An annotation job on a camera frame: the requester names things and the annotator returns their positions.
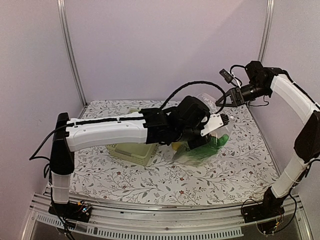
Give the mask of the yellow lemon toy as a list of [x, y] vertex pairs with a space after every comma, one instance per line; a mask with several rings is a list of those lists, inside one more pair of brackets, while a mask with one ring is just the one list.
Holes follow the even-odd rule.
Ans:
[[181, 147], [183, 146], [183, 143], [182, 142], [173, 142], [171, 144], [171, 147], [174, 151], [178, 151]]

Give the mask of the clear zip top bag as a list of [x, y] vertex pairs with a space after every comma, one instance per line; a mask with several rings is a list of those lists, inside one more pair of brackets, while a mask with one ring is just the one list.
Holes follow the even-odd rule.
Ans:
[[[197, 98], [199, 100], [201, 100], [209, 108], [210, 115], [211, 114], [216, 114], [215, 112], [218, 110], [218, 107], [216, 106], [216, 99], [214, 97], [212, 97], [212, 96], [210, 96], [210, 95], [208, 95], [206, 93], [201, 93], [201, 94], [199, 94], [197, 96]], [[223, 134], [227, 134], [227, 135], [229, 135], [229, 140], [231, 139], [231, 135], [233, 133], [234, 123], [235, 123], [235, 118], [232, 115], [227, 114], [224, 110], [222, 110], [220, 113], [217, 113], [217, 114], [226, 114], [226, 115], [228, 115], [228, 117], [229, 117], [228, 125], [222, 126], [222, 127], [218, 128], [218, 129], [210, 132], [209, 134], [207, 134], [205, 136], [201, 136], [198, 139], [185, 141], [185, 142], [188, 142], [190, 144], [191, 149], [199, 147], [199, 146], [202, 146], [202, 145], [208, 143], [210, 136], [217, 135], [217, 136], [220, 137]]]

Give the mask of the green bok choy toy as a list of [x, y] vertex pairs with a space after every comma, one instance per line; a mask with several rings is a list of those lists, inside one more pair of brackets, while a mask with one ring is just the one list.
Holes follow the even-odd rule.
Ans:
[[210, 135], [206, 144], [193, 149], [191, 149], [191, 145], [188, 142], [182, 142], [173, 155], [172, 161], [192, 167], [205, 165], [212, 158], [217, 156], [228, 140], [228, 134], [223, 134], [221, 136]]

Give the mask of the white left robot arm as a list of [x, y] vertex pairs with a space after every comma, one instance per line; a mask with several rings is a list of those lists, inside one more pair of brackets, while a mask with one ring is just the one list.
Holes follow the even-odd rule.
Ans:
[[63, 216], [74, 213], [69, 202], [74, 153], [91, 147], [113, 144], [159, 144], [187, 141], [196, 147], [207, 143], [209, 133], [219, 127], [205, 103], [193, 96], [177, 106], [144, 108], [138, 112], [109, 118], [69, 118], [58, 116], [52, 141], [50, 171], [55, 209]]

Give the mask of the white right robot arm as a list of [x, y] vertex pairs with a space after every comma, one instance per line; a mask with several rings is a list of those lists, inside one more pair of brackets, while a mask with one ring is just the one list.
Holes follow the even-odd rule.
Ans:
[[264, 192], [258, 213], [269, 218], [320, 163], [320, 105], [279, 67], [263, 66], [259, 61], [233, 65], [218, 74], [231, 85], [215, 103], [219, 107], [240, 107], [260, 97], [277, 95], [298, 118], [301, 129], [294, 139], [291, 159], [279, 178]]

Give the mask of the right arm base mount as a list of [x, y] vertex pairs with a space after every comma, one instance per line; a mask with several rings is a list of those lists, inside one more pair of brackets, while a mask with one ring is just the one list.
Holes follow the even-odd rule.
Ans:
[[275, 208], [266, 208], [262, 201], [258, 202], [249, 198], [242, 203], [240, 213], [245, 223], [252, 223], [280, 217], [285, 213], [285, 210], [282, 205], [276, 206]]

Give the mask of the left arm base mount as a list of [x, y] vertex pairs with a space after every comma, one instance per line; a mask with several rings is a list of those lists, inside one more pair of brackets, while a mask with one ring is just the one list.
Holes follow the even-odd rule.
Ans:
[[92, 205], [90, 203], [85, 203], [83, 200], [78, 203], [69, 201], [66, 204], [52, 201], [48, 212], [62, 220], [74, 220], [88, 223], [91, 218], [92, 210]]

